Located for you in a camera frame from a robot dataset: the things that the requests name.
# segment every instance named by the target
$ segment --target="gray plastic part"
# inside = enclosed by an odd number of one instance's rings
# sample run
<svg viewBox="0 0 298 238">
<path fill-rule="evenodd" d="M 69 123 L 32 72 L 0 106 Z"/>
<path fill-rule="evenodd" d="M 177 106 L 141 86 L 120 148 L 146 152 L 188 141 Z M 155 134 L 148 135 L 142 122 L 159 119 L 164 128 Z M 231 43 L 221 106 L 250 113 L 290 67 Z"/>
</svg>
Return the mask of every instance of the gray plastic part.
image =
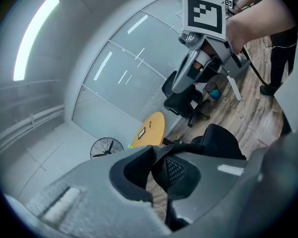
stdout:
<svg viewBox="0 0 298 238">
<path fill-rule="evenodd" d="M 211 45 L 223 64 L 223 66 L 220 66 L 218 69 L 219 74 L 235 78 L 250 64 L 250 61 L 244 61 L 244 63 L 242 63 L 243 66 L 239 68 L 232 58 L 233 52 L 229 42 L 227 42 L 226 40 L 198 33 L 189 33 L 188 35 L 182 33 L 179 39 L 183 40 L 185 46 L 188 49 L 193 50 L 193 52 L 186 61 L 185 65 L 182 68 L 178 69 L 175 80 L 172 84 L 172 91 L 174 93 L 182 93 L 195 82 L 195 79 L 189 77 L 188 73 L 199 54 L 201 46 L 204 44 L 205 41 Z"/>
<path fill-rule="evenodd" d="M 72 237 L 157 237 L 170 229 L 151 203 L 131 201 L 111 184 L 109 172 L 119 160 L 144 147 L 129 149 L 82 163 L 37 194 L 27 208 L 40 220 L 68 187 L 82 190 L 79 200 L 53 228 Z"/>
<path fill-rule="evenodd" d="M 192 153 L 181 153 L 176 156 L 196 166 L 201 173 L 200 182 L 192 194 L 185 199 L 172 202 L 177 218 L 184 219 L 190 224 L 216 206 L 239 178 L 219 171 L 218 166 L 244 168 L 247 164 L 244 160 L 214 158 Z"/>
<path fill-rule="evenodd" d="M 201 214 L 200 218 L 196 219 L 194 223 L 172 233 L 171 236 L 173 238 L 234 237 L 241 211 L 256 183 L 260 182 L 260 168 L 266 150 L 267 148 L 256 149 L 247 162 L 243 174 L 237 178 L 236 183 L 226 192 L 225 197 L 204 215 Z"/>
<path fill-rule="evenodd" d="M 228 59 L 228 61 L 223 65 L 224 70 L 221 71 L 222 74 L 226 76 L 230 76 L 232 78 L 236 78 L 242 71 L 248 68 L 250 65 L 250 60 L 241 57 L 240 60 L 242 66 L 238 67 L 236 62 L 232 57 Z"/>
<path fill-rule="evenodd" d="M 193 51 L 183 68 L 177 71 L 177 74 L 172 84 L 172 91 L 174 93 L 182 93 L 184 90 L 186 90 L 193 84 L 194 79 L 188 77 L 188 72 L 191 69 L 191 65 L 194 63 L 199 52 L 200 51 Z"/>
<path fill-rule="evenodd" d="M 35 234 L 40 234 L 42 237 L 53 237 L 53 238 L 67 238 L 68 236 L 58 232 L 57 230 L 46 225 L 40 221 L 36 216 L 33 215 L 28 209 L 26 209 L 19 201 L 9 195 L 5 195 L 8 203 L 24 222 L 24 224 Z"/>
</svg>

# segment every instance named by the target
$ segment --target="black shoe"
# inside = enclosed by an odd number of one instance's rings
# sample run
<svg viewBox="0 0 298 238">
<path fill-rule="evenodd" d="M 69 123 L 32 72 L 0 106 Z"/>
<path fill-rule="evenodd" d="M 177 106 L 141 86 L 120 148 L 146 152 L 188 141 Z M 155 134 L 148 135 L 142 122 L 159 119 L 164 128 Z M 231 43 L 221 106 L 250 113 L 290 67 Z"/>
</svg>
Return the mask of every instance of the black shoe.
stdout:
<svg viewBox="0 0 298 238">
<path fill-rule="evenodd" d="M 273 89 L 271 87 L 268 87 L 266 85 L 261 85 L 259 87 L 260 93 L 262 95 L 267 95 L 267 96 L 274 96 L 274 94 L 276 93 L 277 89 Z"/>
</svg>

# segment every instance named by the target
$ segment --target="black cable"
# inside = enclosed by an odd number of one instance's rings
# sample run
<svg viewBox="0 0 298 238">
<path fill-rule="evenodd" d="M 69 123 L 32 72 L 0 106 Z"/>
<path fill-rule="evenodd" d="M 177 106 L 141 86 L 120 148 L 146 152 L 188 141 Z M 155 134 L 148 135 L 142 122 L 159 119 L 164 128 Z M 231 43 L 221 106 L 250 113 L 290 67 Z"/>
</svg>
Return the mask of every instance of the black cable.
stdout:
<svg viewBox="0 0 298 238">
<path fill-rule="evenodd" d="M 267 86 L 267 87 L 269 87 L 269 88 L 271 88 L 271 89 L 277 90 L 278 87 L 271 86 L 271 85 L 267 84 L 267 83 L 262 79 L 261 75 L 259 74 L 259 72 L 258 72 L 257 69 L 255 68 L 254 64 L 252 63 L 252 61 L 251 61 L 251 59 L 250 59 L 250 57 L 249 57 L 249 55 L 248 55 L 248 53 L 247 53 L 245 47 L 243 47 L 242 52 L 243 52 L 243 54 L 245 55 L 245 57 L 246 57 L 248 60 L 250 60 L 250 64 L 249 64 L 249 65 L 252 67 L 253 71 L 255 72 L 255 74 L 257 75 L 257 77 L 259 78 L 259 80 L 260 80 L 265 86 Z"/>
</svg>

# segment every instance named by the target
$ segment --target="wooden floor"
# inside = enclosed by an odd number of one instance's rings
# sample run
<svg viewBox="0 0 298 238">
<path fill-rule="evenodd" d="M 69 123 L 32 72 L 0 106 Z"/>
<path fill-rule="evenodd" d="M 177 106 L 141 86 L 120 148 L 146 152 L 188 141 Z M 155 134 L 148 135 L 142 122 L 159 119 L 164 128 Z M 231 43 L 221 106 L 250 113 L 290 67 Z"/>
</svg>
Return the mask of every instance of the wooden floor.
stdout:
<svg viewBox="0 0 298 238">
<path fill-rule="evenodd" d="M 262 78 L 269 83 L 271 51 L 265 49 L 262 39 L 252 41 L 246 47 L 253 64 Z M 204 120 L 202 117 L 193 119 L 193 127 L 189 128 L 187 119 L 182 118 L 166 138 L 171 141 L 181 139 L 189 143 L 196 136 L 203 135 L 209 124 L 215 123 L 236 137 L 242 154 L 249 159 L 254 149 L 270 145 L 279 137 L 283 125 L 281 109 L 273 97 L 260 94 L 261 82 L 251 67 L 236 80 L 242 95 L 240 102 L 236 99 L 226 77 L 220 77 L 217 82 L 222 92 L 221 98 L 211 100 L 211 103 L 206 103 L 202 109 L 203 113 L 211 116 L 211 119 Z M 166 210 L 166 193 L 151 176 L 148 178 L 147 190 L 153 194 L 154 204 Z M 155 211 L 163 220 L 165 216 L 163 210 L 155 207 Z"/>
</svg>

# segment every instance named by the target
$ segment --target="blue ball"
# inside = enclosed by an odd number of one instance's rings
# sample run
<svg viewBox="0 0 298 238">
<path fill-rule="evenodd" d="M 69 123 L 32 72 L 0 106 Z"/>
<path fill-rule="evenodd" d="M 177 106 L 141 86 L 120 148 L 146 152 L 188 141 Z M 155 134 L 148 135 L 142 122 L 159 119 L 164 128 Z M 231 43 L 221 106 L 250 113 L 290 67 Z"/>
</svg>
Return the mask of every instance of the blue ball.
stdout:
<svg viewBox="0 0 298 238">
<path fill-rule="evenodd" d="M 218 89 L 216 89 L 216 90 L 212 90 L 212 91 L 210 92 L 210 96 L 211 96 L 213 99 L 217 100 L 218 98 L 221 97 L 221 91 L 218 90 Z"/>
</svg>

